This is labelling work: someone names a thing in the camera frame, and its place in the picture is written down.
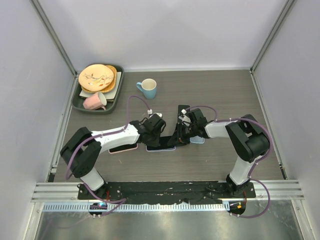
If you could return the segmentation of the blue phone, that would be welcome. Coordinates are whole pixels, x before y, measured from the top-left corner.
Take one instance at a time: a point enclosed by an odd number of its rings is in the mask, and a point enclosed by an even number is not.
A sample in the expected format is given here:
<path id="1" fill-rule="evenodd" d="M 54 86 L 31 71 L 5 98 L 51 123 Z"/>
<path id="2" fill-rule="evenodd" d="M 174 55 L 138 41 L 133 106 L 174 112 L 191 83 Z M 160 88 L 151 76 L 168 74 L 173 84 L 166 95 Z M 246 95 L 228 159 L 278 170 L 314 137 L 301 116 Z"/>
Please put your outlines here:
<path id="1" fill-rule="evenodd" d="M 155 148 L 157 148 L 157 147 L 160 147 L 160 148 L 173 147 L 173 146 L 168 146 L 168 141 L 170 138 L 171 138 L 170 136 L 161 136 L 159 139 L 159 144 Z"/>

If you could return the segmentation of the lilac phone case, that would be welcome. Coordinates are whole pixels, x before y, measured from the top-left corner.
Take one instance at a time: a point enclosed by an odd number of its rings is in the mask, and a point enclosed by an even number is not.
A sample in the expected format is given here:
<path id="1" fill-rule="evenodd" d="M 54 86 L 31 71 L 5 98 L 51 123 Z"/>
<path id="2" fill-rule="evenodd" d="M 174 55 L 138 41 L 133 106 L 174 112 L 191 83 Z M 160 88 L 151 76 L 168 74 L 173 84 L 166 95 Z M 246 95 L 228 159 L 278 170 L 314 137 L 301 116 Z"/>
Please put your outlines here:
<path id="1" fill-rule="evenodd" d="M 175 146 L 172 147 L 151 147 L 151 146 L 146 146 L 146 151 L 147 152 L 168 152 L 168 151 L 174 151 L 176 149 Z"/>

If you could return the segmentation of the light blue phone case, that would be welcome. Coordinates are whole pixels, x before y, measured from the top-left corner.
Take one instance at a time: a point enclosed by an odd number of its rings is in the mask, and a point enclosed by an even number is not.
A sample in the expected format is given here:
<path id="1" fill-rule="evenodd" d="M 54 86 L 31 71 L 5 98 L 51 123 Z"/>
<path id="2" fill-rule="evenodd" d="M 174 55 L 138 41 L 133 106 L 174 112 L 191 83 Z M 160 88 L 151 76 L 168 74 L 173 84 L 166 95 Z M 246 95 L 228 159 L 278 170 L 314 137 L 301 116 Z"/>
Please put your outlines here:
<path id="1" fill-rule="evenodd" d="M 191 137 L 189 139 L 189 141 L 192 144 L 204 144 L 205 143 L 205 138 L 200 137 L 200 136 L 194 136 L 194 137 Z"/>

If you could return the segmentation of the silver phone black screen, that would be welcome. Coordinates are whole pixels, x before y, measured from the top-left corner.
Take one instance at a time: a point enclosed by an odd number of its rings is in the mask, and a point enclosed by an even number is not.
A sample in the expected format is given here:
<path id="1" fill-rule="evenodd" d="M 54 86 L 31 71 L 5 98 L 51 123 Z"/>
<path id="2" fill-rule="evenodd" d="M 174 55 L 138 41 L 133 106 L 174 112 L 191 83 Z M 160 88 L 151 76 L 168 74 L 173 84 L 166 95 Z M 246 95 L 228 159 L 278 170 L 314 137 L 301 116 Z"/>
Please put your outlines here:
<path id="1" fill-rule="evenodd" d="M 177 122 L 178 122 L 179 124 L 182 123 L 181 120 L 179 119 L 179 116 L 180 116 L 180 114 L 181 114 L 181 110 L 182 110 L 182 109 L 185 109 L 185 110 L 188 112 L 187 108 L 189 108 L 189 107 L 190 107 L 189 105 L 183 105 L 183 104 L 178 105 Z"/>

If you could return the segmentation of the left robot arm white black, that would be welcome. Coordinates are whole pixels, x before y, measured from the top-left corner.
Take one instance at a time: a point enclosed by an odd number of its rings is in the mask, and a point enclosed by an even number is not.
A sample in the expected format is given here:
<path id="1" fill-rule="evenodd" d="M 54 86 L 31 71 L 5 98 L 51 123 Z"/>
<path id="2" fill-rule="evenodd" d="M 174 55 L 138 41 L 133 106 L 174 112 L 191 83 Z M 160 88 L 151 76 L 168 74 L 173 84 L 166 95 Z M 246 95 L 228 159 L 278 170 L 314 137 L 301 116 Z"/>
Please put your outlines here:
<path id="1" fill-rule="evenodd" d="M 100 200 L 107 192 L 106 182 L 95 169 L 98 156 L 110 149 L 124 145 L 145 144 L 156 147 L 166 122 L 157 113 L 143 120 L 104 131 L 90 131 L 82 127 L 60 150 L 60 156 L 67 164 L 66 177 L 81 179 L 89 194 Z"/>

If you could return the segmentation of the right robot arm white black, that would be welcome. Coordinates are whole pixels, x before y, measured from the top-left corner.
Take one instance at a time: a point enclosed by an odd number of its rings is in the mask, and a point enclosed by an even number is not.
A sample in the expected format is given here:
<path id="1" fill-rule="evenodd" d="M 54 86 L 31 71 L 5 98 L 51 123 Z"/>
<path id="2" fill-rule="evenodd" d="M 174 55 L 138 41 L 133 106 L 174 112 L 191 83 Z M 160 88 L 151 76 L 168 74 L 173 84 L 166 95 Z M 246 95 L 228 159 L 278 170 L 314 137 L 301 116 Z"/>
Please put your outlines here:
<path id="1" fill-rule="evenodd" d="M 237 154 L 232 171 L 226 176 L 226 193 L 233 198 L 245 191 L 254 166 L 269 154 L 272 141 L 268 130 L 251 114 L 239 118 L 207 120 L 199 108 L 178 111 L 177 124 L 169 143 L 184 146 L 191 138 L 228 138 Z"/>

